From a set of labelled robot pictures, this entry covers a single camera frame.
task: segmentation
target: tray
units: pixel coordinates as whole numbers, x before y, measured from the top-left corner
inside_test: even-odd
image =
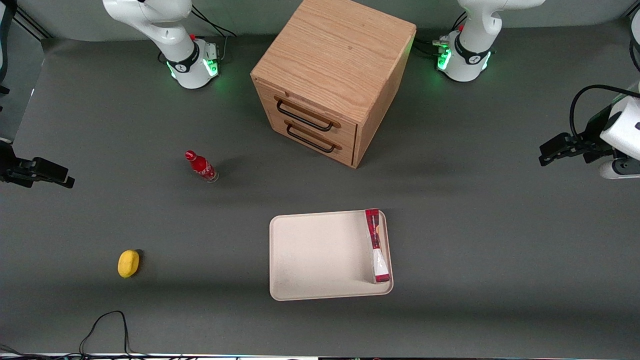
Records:
[[[275,217],[269,225],[269,292],[278,301],[386,295],[394,277],[382,211],[380,247],[391,280],[374,284],[364,210]]]

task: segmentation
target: drawer handle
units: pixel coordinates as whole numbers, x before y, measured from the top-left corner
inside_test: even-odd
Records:
[[[320,131],[325,131],[326,132],[326,131],[331,130],[331,128],[333,127],[333,122],[330,122],[329,126],[326,126],[326,127],[323,127],[323,126],[320,126],[320,125],[315,125],[313,122],[311,122],[311,121],[309,121],[307,119],[301,118],[301,117],[297,116],[296,114],[291,113],[291,112],[281,108],[281,105],[282,105],[282,100],[278,100],[278,104],[276,105],[276,108],[278,109],[279,112],[283,113],[284,115],[287,115],[288,117],[294,118],[294,119],[296,119],[297,121],[300,121],[303,124],[309,125],[310,127],[313,127],[314,129],[318,129]]]
[[[324,147],[321,147],[320,145],[316,145],[316,144],[314,144],[314,143],[310,142],[309,140],[307,140],[307,139],[303,138],[303,137],[302,137],[302,136],[300,136],[300,135],[296,135],[296,134],[292,133],[292,132],[291,132],[291,128],[292,128],[292,127],[293,127],[293,125],[291,125],[291,124],[288,124],[288,125],[287,125],[287,134],[289,134],[289,135],[291,135],[292,137],[294,137],[294,138],[296,138],[296,139],[300,140],[301,142],[303,142],[303,143],[305,143],[305,144],[307,144],[307,145],[309,145],[309,146],[313,146],[313,147],[315,147],[316,149],[318,149],[318,150],[320,150],[320,151],[322,151],[322,152],[326,152],[327,154],[329,154],[330,152],[333,152],[333,150],[335,150],[335,145],[331,145],[331,148],[329,148],[329,149],[325,149]]]

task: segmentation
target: wooden drawer unit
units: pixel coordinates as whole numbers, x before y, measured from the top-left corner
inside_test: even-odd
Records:
[[[271,127],[356,168],[396,96],[415,25],[304,0],[251,72]]]

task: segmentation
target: red bottle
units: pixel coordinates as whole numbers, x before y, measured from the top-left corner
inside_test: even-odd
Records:
[[[218,180],[216,169],[211,166],[207,159],[196,155],[196,153],[191,150],[185,152],[184,157],[191,163],[193,171],[197,172],[198,175],[202,176],[208,183],[213,183],[215,180]]]

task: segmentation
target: wall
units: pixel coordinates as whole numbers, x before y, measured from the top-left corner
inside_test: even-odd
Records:
[[[0,112],[0,138],[13,141],[40,75],[44,52],[40,41],[15,21],[9,27],[6,43],[7,68],[2,85],[10,92],[0,96],[0,106],[3,107]]]
[[[461,9],[455,0],[357,0],[372,8],[418,25],[418,28],[451,26]],[[193,0],[213,22],[238,34],[278,33],[300,0]],[[547,0],[539,8],[504,12],[505,27],[592,25],[618,18],[634,0]],[[114,21],[100,0],[20,0],[19,4],[57,37],[76,40],[134,40],[144,38],[132,28]],[[194,16],[184,22],[188,31],[210,35],[212,31]]]

